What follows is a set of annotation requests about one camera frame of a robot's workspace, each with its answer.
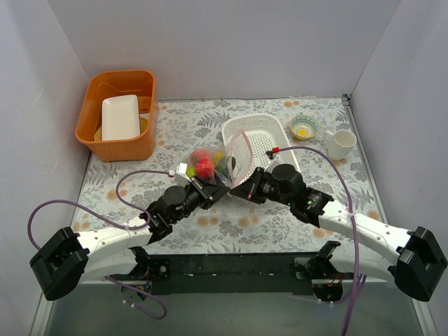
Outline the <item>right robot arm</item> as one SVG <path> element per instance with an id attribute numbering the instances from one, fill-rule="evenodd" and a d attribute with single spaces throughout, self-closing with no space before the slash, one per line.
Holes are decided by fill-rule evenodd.
<path id="1" fill-rule="evenodd" d="M 300 266 L 299 271 L 308 277 L 362 274 L 391 281 L 404 294 L 427 302 L 447 268 L 447 259 L 430 230 L 409 231 L 354 214 L 330 195 L 306 186 L 290 164 L 280 164 L 271 172 L 257 168 L 230 193 L 256 204 L 269 200 L 287 205 L 299 221 L 358 242 L 358 249 L 337 241 L 325 243 Z"/>

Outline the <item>yellow starfruit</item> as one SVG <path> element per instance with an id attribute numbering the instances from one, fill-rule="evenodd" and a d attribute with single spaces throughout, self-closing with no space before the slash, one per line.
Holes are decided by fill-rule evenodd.
<path id="1" fill-rule="evenodd" d="M 226 153 L 222 152 L 222 151 L 216 151 L 213 155 L 212 155 L 212 160 L 213 162 L 217 165 L 223 158 L 226 157 Z"/>

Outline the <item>dark green avocado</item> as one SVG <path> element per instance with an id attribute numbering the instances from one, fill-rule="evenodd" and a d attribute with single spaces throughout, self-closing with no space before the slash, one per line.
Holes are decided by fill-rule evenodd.
<path id="1" fill-rule="evenodd" d="M 234 157 L 224 157 L 217 165 L 216 171 L 220 174 L 226 175 L 229 173 L 228 162 L 231 162 L 232 170 L 235 169 L 236 159 Z"/>

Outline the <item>green apple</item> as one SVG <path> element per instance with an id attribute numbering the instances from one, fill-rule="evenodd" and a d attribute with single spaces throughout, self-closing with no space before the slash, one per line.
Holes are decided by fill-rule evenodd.
<path id="1" fill-rule="evenodd" d="M 193 166 L 188 166 L 187 167 L 187 170 L 186 170 L 186 175 L 188 176 L 188 177 L 192 177 L 192 176 L 194 176 L 194 175 L 196 175 L 196 171 L 195 171 L 195 168 L 193 167 Z"/>

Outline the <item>clear zip top bag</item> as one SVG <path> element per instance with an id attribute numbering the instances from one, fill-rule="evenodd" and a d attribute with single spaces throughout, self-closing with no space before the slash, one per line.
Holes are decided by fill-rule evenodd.
<path id="1" fill-rule="evenodd" d="M 182 177 L 232 189 L 251 174 L 252 164 L 252 145 L 245 131 L 238 129 L 225 145 L 196 148 L 185 154 L 176 170 Z"/>

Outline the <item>pink peach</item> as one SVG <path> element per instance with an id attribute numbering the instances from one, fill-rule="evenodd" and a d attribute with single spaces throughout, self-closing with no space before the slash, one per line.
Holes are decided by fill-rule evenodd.
<path id="1" fill-rule="evenodd" d="M 209 158 L 210 155 L 211 155 L 210 151 L 207 150 L 206 148 L 198 148 L 190 154 L 190 159 L 193 162 L 196 162 L 203 160 L 204 158 Z"/>

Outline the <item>red strawberry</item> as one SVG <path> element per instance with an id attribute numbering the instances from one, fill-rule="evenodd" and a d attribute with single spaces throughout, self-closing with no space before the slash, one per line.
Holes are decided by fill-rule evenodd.
<path id="1" fill-rule="evenodd" d="M 210 179 L 215 174 L 214 162 L 210 157 L 204 157 L 195 165 L 195 175 L 201 179 Z"/>

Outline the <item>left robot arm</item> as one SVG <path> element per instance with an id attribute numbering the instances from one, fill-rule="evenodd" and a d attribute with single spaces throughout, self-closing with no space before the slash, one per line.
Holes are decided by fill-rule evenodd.
<path id="1" fill-rule="evenodd" d="M 142 248 L 164 239 L 173 226 L 197 208 L 210 209 L 230 191 L 193 178 L 174 185 L 125 224 L 88 232 L 63 227 L 30 260 L 31 269 L 49 301 L 69 294 L 80 282 L 114 274 L 143 279 L 149 271 Z"/>

